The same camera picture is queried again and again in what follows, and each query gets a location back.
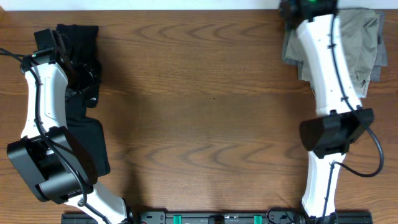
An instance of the fabric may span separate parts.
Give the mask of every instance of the fabric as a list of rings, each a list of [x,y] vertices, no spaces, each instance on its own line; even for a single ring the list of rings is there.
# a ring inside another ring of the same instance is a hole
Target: fabric
[[[101,64],[96,59],[96,36],[98,26],[66,26],[59,24],[57,31],[67,39],[67,53],[73,63],[73,69],[78,72],[79,89],[89,86],[93,79],[84,69],[84,64],[90,64],[97,74],[101,73]],[[65,96],[72,92],[67,89]],[[86,117],[87,107],[94,108],[98,103],[99,86],[90,89],[82,95],[68,97],[65,101],[65,112],[68,130],[77,138],[80,144],[92,156],[98,177],[108,174],[111,169],[106,153],[104,132],[101,123]]]
[[[343,49],[351,81],[359,97],[366,96],[370,79],[380,79],[381,68],[378,67],[387,65],[382,38],[384,17],[383,12],[368,9],[340,11]],[[305,52],[288,23],[285,24],[282,60],[298,65],[298,79],[312,82]]]

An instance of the wooden surface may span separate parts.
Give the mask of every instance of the wooden surface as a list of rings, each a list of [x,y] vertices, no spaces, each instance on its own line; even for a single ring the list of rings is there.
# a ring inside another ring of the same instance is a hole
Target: wooden surface
[[[336,207],[369,209],[376,223],[398,213],[398,13],[386,11],[389,66],[365,108],[386,156],[381,175],[341,171]],[[307,179],[299,123],[315,117],[308,84],[281,61],[276,11],[10,12],[0,46],[28,54],[33,33],[58,23],[99,25],[103,84],[88,116],[104,127],[111,173],[100,181],[136,208],[222,211],[298,207]],[[0,58],[0,222],[59,223],[66,205],[35,199],[6,156],[20,138],[27,85]],[[378,164],[367,134],[346,161]]]

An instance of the gray cloth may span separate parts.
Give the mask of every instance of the gray cloth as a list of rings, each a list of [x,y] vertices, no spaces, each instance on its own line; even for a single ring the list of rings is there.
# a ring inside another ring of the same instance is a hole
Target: gray cloth
[[[370,79],[380,79],[380,66],[387,65],[382,30],[384,13],[369,9],[341,10],[341,33],[349,74],[359,97],[365,97]],[[285,25],[282,59],[298,65],[298,78],[312,82],[305,52],[295,31]]]

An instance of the white background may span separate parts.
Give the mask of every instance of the white background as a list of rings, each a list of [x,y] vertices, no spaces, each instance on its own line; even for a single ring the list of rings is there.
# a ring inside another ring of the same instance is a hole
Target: white background
[[[0,0],[0,6],[6,11],[277,9],[279,1],[280,0]],[[398,0],[339,0],[339,7],[398,9]]]

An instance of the black cable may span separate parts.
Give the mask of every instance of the black cable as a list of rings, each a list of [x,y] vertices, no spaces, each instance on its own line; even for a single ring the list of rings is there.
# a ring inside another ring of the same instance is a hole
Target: black cable
[[[0,55],[11,56],[11,55],[9,55],[7,53],[1,53],[1,52],[0,52]],[[14,54],[14,55],[17,56],[17,57],[25,57],[25,55],[21,55],[21,54]]]
[[[106,219],[106,217],[104,215],[102,215],[100,212],[97,212],[97,210],[95,210],[93,207],[91,207],[89,204],[86,204],[85,207],[91,211],[92,213],[94,213],[94,215],[102,218],[102,221],[105,222],[105,224],[109,224],[108,219]]]
[[[33,75],[34,79],[35,79],[35,84],[36,84],[36,96],[35,96],[35,119],[34,119],[34,123],[36,124],[37,130],[40,134],[40,136],[42,137],[42,139],[44,140],[44,142],[46,143],[46,145],[48,145],[49,148],[51,148],[51,150],[53,150],[53,152],[57,155],[57,157],[68,167],[68,169],[70,169],[71,173],[73,174],[73,176],[76,178],[78,185],[81,189],[81,193],[83,195],[83,200],[78,202],[78,206],[79,207],[84,207],[87,204],[87,193],[86,190],[83,186],[83,180],[81,179],[79,173],[72,167],[72,165],[65,159],[65,157],[60,153],[60,151],[54,147],[54,145],[51,143],[51,141],[45,136],[45,134],[42,131],[42,122],[40,121],[40,80],[39,77],[37,76],[37,74],[33,71],[33,69],[29,66],[29,64],[25,61],[23,61],[22,59],[20,59],[18,56],[14,55],[13,53],[4,50],[2,48],[0,48],[0,51],[4,52],[4,54],[6,54],[7,56],[11,56],[14,59],[16,59],[17,61],[19,61],[21,64],[23,64],[26,68],[29,69],[29,71],[31,72],[31,74]]]
[[[354,108],[350,105],[350,103],[348,102],[348,97],[344,91],[344,87],[341,81],[341,77],[340,74],[338,72],[338,66],[337,66],[337,62],[336,62],[336,55],[335,55],[335,43],[333,42],[333,30],[334,30],[334,26],[335,26],[335,19],[336,19],[336,13],[333,14],[333,18],[331,20],[331,26],[330,26],[330,48],[331,48],[331,56],[333,57],[333,65],[335,67],[335,71],[336,71],[336,75],[337,75],[337,79],[338,79],[338,84],[340,86],[340,91],[341,94],[343,95],[343,97],[341,98],[341,100],[345,101],[345,103],[347,104],[347,107],[351,110],[351,112],[355,115],[356,119],[361,123],[361,125],[365,128],[365,130],[369,133],[370,137],[372,138],[372,140],[374,141],[377,150],[379,152],[379,157],[380,157],[380,161],[379,161],[379,167],[376,169],[376,171],[374,171],[371,174],[362,174],[358,171],[355,171],[354,169],[350,168],[349,166],[341,163],[341,162],[336,162],[333,161],[330,164],[330,174],[329,174],[329,181],[328,181],[328,188],[326,190],[326,197],[325,197],[325,205],[323,207],[323,215],[322,215],[322,219],[323,222],[325,222],[325,215],[326,215],[326,208],[328,205],[328,200],[329,200],[329,193],[330,193],[330,185],[331,185],[331,178],[333,175],[333,169],[335,168],[335,164],[345,168],[346,170],[350,171],[351,173],[360,176],[360,177],[374,177],[376,175],[378,175],[380,173],[380,171],[383,169],[384,166],[384,153],[382,150],[382,147],[380,145],[380,142],[377,138],[377,136],[375,135],[375,133],[372,131],[372,129],[365,123],[365,121],[357,114],[357,112],[354,110]]]

